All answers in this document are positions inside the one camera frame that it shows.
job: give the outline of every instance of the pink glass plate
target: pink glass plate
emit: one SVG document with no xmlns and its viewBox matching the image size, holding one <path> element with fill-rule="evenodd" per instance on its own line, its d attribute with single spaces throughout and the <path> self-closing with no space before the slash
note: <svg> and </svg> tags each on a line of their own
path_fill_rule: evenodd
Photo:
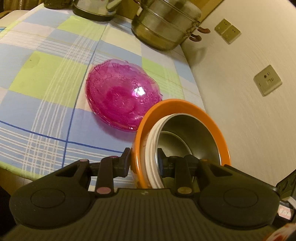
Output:
<svg viewBox="0 0 296 241">
<path fill-rule="evenodd" d="M 141 67 L 117 59 L 91 70 L 85 93 L 92 111 L 123 131 L 136 131 L 145 113 L 162 100 L 157 83 Z"/>
</svg>

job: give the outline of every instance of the stainless steel pot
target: stainless steel pot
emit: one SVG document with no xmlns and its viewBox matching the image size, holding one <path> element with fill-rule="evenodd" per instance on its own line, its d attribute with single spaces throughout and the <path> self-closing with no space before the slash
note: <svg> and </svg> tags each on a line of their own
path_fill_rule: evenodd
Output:
<svg viewBox="0 0 296 241">
<path fill-rule="evenodd" d="M 162 51 L 174 49 L 189 37 L 198 42 L 199 35 L 193 31 L 209 33 L 199 27 L 201 11 L 187 0 L 143 0 L 133 19 L 132 31 L 147 45 Z"/>
</svg>

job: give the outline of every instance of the electric kettle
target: electric kettle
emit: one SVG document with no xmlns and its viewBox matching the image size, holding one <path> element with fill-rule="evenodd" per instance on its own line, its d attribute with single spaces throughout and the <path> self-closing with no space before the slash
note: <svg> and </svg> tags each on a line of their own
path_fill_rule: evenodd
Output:
<svg viewBox="0 0 296 241">
<path fill-rule="evenodd" d="M 109 21 L 122 0 L 74 0 L 73 13 L 94 21 Z"/>
</svg>

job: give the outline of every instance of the green square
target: green square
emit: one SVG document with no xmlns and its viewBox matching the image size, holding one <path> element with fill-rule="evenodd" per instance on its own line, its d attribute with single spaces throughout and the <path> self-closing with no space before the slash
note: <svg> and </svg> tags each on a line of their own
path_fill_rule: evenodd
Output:
<svg viewBox="0 0 296 241">
<path fill-rule="evenodd" d="M 165 72 L 164 72 L 163 66 L 147 58 L 142 57 L 142 68 L 165 78 Z"/>
<path fill-rule="evenodd" d="M 20 23 L 19 21 L 15 21 L 12 24 L 10 24 L 9 26 L 7 26 L 2 32 L 0 32 L 0 39 L 3 38 L 4 35 L 6 35 L 11 29 L 13 29 L 19 23 Z"/>
<path fill-rule="evenodd" d="M 158 84 L 159 89 L 162 93 L 167 93 L 171 98 L 177 99 L 185 99 L 183 89 L 181 86 L 165 79 L 149 70 L 146 70 L 146 73 L 154 79 L 154 81 Z"/>
<path fill-rule="evenodd" d="M 143 58 L 143 57 L 142 57 L 142 67 L 143 67 L 143 69 L 146 69 L 156 75 L 159 75 L 160 77 L 163 77 L 163 78 L 181 86 L 181 82 L 180 82 L 177 72 L 167 69 L 167 68 L 161 66 L 160 64 L 155 63 L 155 62 L 153 62 L 147 58 Z"/>
<path fill-rule="evenodd" d="M 85 71 L 84 64 L 34 51 L 9 90 L 73 108 Z"/>
<path fill-rule="evenodd" d="M 57 29 L 77 34 L 94 41 L 99 41 L 106 25 L 94 23 L 88 19 L 72 15 L 61 23 Z"/>
</svg>

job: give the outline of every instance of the kettle base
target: kettle base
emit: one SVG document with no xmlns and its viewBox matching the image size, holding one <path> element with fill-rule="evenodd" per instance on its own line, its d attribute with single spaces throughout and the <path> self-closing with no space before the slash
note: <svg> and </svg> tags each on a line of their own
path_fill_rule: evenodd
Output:
<svg viewBox="0 0 296 241">
<path fill-rule="evenodd" d="M 75 5 L 73 5 L 73 13 L 77 16 L 93 20 L 93 21 L 100 21 L 100 22 L 105 22 L 105 21 L 110 21 L 112 18 L 114 18 L 115 15 L 112 16 L 105 16 L 105 15 L 98 15 L 95 13 L 90 13 L 85 10 L 82 10 Z"/>
</svg>

